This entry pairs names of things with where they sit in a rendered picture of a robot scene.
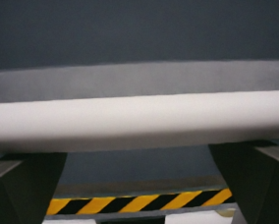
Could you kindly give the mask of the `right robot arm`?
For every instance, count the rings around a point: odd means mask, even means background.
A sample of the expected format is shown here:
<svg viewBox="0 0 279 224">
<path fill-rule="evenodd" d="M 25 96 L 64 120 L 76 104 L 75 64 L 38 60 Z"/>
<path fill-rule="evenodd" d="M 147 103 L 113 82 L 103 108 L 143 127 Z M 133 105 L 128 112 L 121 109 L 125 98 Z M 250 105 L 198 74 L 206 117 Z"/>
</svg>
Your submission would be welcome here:
<svg viewBox="0 0 279 224">
<path fill-rule="evenodd" d="M 111 221 L 111 222 L 95 222 L 96 224 L 165 224 L 166 218 L 134 220 L 134 221 Z"/>
</svg>

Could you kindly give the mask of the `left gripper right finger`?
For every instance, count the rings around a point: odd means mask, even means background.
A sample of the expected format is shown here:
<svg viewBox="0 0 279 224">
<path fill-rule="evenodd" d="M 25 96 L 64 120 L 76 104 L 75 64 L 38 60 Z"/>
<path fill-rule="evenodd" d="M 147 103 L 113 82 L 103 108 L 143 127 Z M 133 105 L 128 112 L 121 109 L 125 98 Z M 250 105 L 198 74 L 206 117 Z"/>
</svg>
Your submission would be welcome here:
<svg viewBox="0 0 279 224">
<path fill-rule="evenodd" d="M 252 140 L 208 144 L 248 224 L 279 224 L 279 144 Z"/>
</svg>

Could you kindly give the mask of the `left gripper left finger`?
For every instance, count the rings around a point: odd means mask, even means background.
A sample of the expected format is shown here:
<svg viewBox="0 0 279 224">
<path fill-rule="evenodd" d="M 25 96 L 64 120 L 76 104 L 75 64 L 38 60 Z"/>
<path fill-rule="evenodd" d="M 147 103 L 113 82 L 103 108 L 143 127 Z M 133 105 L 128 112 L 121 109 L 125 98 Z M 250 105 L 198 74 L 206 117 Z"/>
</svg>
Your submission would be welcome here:
<svg viewBox="0 0 279 224">
<path fill-rule="evenodd" d="M 68 152 L 0 158 L 0 224 L 42 224 Z"/>
</svg>

